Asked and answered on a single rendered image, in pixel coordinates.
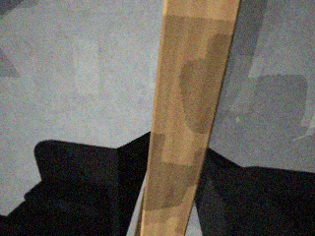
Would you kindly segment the brown wooden post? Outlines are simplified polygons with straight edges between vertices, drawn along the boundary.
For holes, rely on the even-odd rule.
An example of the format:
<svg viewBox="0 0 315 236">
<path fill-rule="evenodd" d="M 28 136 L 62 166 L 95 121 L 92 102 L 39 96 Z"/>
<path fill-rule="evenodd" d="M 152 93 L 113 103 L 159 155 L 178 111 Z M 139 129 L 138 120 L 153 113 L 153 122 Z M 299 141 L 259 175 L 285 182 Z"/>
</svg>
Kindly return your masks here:
<svg viewBox="0 0 315 236">
<path fill-rule="evenodd" d="M 142 222 L 142 213 L 143 213 L 143 204 L 144 204 L 144 194 L 145 194 L 145 186 L 143 189 L 143 194 L 141 197 L 141 202 L 140 202 L 140 206 L 139 206 L 139 210 L 138 210 L 138 215 L 137 215 L 137 223 L 136 223 L 136 228 L 135 228 L 135 232 L 134 232 L 134 236 L 141 236 L 141 222 Z"/>
</svg>

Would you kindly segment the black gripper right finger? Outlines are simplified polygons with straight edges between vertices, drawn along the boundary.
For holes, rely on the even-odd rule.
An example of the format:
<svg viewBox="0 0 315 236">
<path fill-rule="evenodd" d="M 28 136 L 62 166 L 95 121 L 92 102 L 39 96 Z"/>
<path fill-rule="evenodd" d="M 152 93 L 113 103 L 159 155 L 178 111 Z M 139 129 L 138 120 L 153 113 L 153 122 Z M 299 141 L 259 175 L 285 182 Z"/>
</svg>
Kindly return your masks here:
<svg viewBox="0 0 315 236">
<path fill-rule="evenodd" d="M 241 167 L 208 148 L 194 200 L 202 236 L 238 236 L 265 193 L 315 199 L 315 173 Z"/>
</svg>

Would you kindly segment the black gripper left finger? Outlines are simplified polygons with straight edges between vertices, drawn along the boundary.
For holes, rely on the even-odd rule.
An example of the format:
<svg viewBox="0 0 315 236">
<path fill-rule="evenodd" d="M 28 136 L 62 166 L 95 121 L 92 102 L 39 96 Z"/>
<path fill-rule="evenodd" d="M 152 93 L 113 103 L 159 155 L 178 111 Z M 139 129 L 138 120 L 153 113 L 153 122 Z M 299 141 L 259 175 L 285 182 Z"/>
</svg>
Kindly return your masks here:
<svg viewBox="0 0 315 236">
<path fill-rule="evenodd" d="M 109 191 L 110 231 L 126 236 L 146 176 L 151 131 L 118 148 L 44 140 L 33 149 L 40 179 L 101 185 Z"/>
</svg>

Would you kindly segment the wooden plank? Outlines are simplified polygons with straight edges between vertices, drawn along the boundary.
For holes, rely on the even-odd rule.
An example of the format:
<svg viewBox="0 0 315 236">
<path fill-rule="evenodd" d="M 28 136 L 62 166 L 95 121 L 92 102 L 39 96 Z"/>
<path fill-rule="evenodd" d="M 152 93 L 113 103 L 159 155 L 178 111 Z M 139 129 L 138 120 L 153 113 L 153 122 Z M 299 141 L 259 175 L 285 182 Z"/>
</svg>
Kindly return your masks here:
<svg viewBox="0 0 315 236">
<path fill-rule="evenodd" d="M 242 0 L 164 0 L 141 236 L 185 236 Z"/>
</svg>

